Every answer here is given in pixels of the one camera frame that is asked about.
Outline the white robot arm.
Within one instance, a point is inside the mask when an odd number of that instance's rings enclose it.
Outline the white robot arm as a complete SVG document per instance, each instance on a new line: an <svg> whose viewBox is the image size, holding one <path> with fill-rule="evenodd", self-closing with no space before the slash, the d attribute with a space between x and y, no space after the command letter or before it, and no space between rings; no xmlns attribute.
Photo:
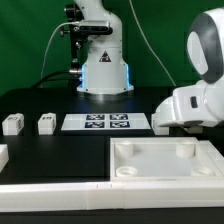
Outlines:
<svg viewBox="0 0 224 224"><path fill-rule="evenodd" d="M131 91L122 58L122 23L104 9L102 0L74 0L84 19L78 30L87 35L88 56L78 91L96 97ZM187 55L200 80L177 88L152 115L159 127L214 127L224 121L224 7L196 17L187 38Z"/></svg>

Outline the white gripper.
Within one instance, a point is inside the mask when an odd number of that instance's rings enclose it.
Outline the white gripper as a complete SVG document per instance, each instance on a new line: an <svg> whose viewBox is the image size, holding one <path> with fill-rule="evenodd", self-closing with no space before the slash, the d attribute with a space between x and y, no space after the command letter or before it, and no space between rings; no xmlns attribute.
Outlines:
<svg viewBox="0 0 224 224"><path fill-rule="evenodd" d="M195 85L176 88L155 111L160 127L215 127L224 121L224 81L214 84L198 81Z"/></svg>

